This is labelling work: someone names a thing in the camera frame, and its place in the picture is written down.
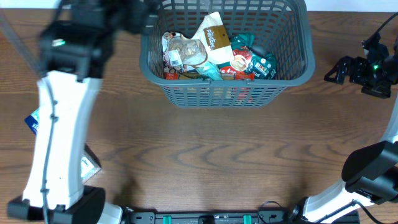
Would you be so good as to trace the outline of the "orange spaghetti packet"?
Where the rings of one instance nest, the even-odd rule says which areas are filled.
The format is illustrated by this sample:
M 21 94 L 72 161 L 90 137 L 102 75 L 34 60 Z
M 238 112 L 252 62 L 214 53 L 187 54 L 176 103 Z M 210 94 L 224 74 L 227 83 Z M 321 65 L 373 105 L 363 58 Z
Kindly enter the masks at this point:
M 202 80 L 254 80 L 254 74 L 245 74 L 245 73 L 215 73 L 212 75 L 204 75 L 199 73 L 168 73 L 165 72 L 166 80 L 193 80 L 193 79 L 202 79 Z

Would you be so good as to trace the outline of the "beige mushroom snack pouch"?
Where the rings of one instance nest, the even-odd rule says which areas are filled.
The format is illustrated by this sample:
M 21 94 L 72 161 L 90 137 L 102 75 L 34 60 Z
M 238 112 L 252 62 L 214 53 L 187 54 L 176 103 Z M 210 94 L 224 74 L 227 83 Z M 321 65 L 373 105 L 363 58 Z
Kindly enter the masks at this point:
M 233 50 L 219 12 L 204 17 L 192 38 L 179 32 L 162 36 L 164 72 L 196 72 L 205 62 L 220 65 L 233 59 Z

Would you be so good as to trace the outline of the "mint toilet tissue wipes pack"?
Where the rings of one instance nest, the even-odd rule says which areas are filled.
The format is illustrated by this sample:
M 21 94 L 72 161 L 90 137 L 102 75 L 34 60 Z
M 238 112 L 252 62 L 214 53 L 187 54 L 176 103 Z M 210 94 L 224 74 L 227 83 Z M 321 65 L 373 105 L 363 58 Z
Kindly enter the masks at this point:
M 197 67 L 196 71 L 200 75 L 212 80 L 223 80 L 218 66 L 211 62 L 205 62 L 202 67 Z

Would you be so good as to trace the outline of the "green red coffee sachet bag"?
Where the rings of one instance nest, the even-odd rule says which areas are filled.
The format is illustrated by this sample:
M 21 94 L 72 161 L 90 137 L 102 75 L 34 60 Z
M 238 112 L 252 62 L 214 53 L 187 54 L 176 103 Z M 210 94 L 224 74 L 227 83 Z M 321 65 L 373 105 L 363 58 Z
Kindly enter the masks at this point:
M 272 54 L 260 56 L 251 49 L 254 34 L 239 34 L 230 39 L 233 59 L 218 65 L 220 73 L 254 74 L 254 79 L 271 80 L 277 73 L 277 60 Z

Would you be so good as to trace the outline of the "blue Kleenex tissue multipack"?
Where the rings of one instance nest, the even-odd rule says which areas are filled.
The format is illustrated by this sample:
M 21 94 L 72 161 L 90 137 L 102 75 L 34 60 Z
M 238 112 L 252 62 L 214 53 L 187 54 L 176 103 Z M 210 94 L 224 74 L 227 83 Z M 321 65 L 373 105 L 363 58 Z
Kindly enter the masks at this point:
M 39 109 L 36 109 L 28 117 L 24 119 L 28 128 L 33 132 L 34 135 L 37 134 L 39 127 Z M 87 182 L 96 173 L 101 170 L 102 166 L 100 160 L 94 154 L 94 152 L 85 144 L 83 156 L 81 159 L 81 179 L 82 182 Z

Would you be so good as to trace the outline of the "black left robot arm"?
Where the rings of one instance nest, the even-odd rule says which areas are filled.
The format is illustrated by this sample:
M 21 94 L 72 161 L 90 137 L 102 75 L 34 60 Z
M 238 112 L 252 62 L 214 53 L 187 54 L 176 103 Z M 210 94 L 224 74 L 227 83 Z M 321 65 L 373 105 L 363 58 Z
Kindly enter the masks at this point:
M 7 205 L 10 218 L 45 223 L 127 223 L 129 212 L 105 201 L 101 187 L 81 177 L 90 116 L 116 34 L 148 35 L 158 1 L 60 1 L 39 37 L 39 56 L 5 17 L 1 31 L 37 74 L 39 124 L 23 194 Z

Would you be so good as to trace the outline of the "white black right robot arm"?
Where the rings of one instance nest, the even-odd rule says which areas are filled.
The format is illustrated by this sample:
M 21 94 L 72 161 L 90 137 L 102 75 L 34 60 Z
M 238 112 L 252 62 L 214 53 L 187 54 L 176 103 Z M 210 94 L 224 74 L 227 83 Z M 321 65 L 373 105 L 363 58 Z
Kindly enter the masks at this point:
M 397 54 L 390 54 L 375 32 L 362 41 L 365 57 L 343 57 L 325 75 L 327 82 L 342 85 L 348 77 L 364 94 L 391 97 L 397 84 Z M 394 108 L 379 143 L 352 152 L 341 179 L 318 195 L 304 198 L 291 215 L 293 222 L 333 223 L 350 212 L 386 202 L 397 203 L 397 109 Z

